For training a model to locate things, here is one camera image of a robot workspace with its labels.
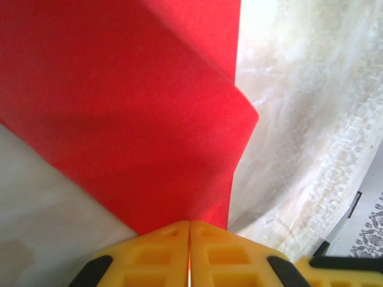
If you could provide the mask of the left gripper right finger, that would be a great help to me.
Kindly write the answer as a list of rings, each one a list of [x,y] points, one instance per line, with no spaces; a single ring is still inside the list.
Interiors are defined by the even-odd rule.
[[[192,287],[305,287],[279,251],[202,221],[190,223]]]

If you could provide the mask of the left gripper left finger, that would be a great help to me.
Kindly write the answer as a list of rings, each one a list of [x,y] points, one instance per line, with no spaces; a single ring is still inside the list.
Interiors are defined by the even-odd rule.
[[[180,221],[110,246],[68,287],[188,287],[189,231]]]

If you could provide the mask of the red paper sheet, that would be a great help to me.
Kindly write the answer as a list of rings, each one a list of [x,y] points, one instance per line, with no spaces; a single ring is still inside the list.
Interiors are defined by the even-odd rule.
[[[259,118],[241,0],[0,0],[0,124],[139,234],[226,228]]]

